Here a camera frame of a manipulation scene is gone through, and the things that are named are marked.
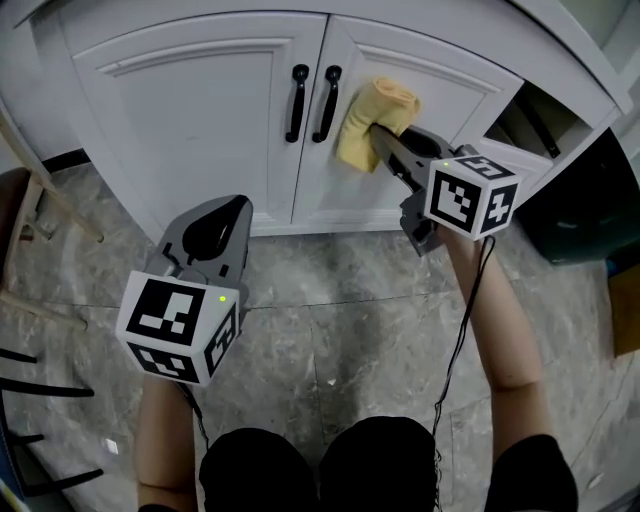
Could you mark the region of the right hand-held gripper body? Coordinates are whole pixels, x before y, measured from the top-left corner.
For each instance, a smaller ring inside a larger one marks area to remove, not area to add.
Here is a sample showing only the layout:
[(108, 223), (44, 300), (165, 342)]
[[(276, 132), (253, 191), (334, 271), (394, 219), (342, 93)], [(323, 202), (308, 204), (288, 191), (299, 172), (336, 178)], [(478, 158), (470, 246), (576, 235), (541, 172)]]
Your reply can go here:
[(423, 256), (438, 246), (439, 226), (472, 241), (504, 229), (518, 194), (518, 173), (464, 145), (450, 158), (431, 160), (427, 190), (411, 191), (401, 203), (400, 225)]

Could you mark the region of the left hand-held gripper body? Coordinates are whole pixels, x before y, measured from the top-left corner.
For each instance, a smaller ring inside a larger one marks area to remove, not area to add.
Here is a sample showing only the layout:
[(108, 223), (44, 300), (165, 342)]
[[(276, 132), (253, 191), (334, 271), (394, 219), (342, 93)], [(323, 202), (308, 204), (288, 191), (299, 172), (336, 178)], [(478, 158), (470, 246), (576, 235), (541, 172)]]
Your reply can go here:
[(143, 373), (207, 386), (241, 330), (242, 283), (220, 286), (133, 271), (116, 337)]

